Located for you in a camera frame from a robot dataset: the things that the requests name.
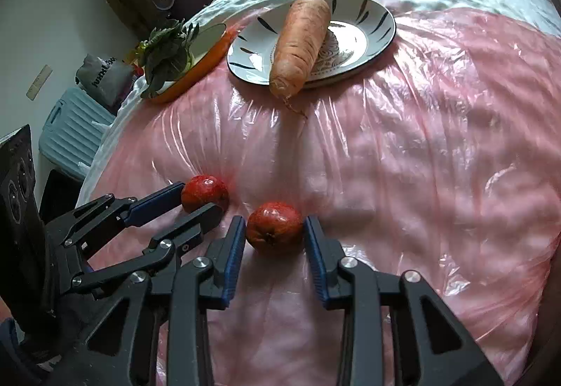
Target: leafy green vegetable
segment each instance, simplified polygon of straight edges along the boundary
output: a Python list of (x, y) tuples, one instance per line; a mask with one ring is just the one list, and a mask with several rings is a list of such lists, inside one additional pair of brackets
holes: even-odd
[(142, 98), (158, 95), (166, 81), (175, 81), (191, 69), (193, 56), (189, 47), (197, 38), (198, 24), (189, 24), (187, 32), (183, 31), (184, 20), (168, 20), (164, 28), (153, 29), (147, 41), (137, 47), (138, 62), (144, 67), (148, 88), (142, 92)]

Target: orange dish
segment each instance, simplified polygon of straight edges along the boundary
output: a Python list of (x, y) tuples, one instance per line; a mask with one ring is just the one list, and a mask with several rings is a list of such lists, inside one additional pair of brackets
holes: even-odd
[(201, 31), (190, 49), (195, 57), (195, 65), (166, 91), (148, 100), (164, 104), (181, 96), (220, 63), (235, 37), (235, 28), (228, 30), (223, 23)]

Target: white wall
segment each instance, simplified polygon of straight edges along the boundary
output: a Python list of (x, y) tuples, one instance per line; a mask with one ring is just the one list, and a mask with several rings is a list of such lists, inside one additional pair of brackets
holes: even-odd
[[(122, 58), (136, 40), (105, 0), (0, 0), (0, 36), (0, 137), (31, 126), (39, 202), (51, 167), (38, 140), (51, 108), (86, 53)], [(53, 73), (31, 101), (26, 91), (44, 65)]]

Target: plastic wrap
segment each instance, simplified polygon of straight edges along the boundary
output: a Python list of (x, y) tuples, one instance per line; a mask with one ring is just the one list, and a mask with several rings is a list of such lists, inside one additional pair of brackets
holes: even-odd
[[(375, 63), (294, 98), (307, 120), (225, 62), (172, 104), (142, 103), (92, 197), (212, 174), (231, 206), (208, 239), (274, 199), (318, 214), (347, 254), (419, 270), (511, 385), (561, 226), (561, 41), (467, 8), (397, 24)], [(92, 265), (139, 255), (179, 210), (123, 232)], [(313, 293), (304, 253), (265, 259), (246, 245), (231, 307), (209, 314), (215, 381), (333, 384), (341, 328)]]

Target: pink blanket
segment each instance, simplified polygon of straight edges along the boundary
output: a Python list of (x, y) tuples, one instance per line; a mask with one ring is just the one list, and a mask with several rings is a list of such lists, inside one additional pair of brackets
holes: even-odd
[[(419, 270), (510, 385), (561, 226), (561, 42), (472, 9), (397, 23), (373, 65), (295, 99), (307, 120), (225, 62), (172, 104), (142, 104), (93, 197), (142, 197), (205, 173), (232, 201), (209, 238), (266, 201), (318, 214), (347, 254)], [(92, 266), (139, 255), (177, 214), (122, 233)], [(270, 260), (246, 245), (230, 309), (209, 315), (215, 380), (335, 384), (341, 327), (316, 299), (304, 254)]]

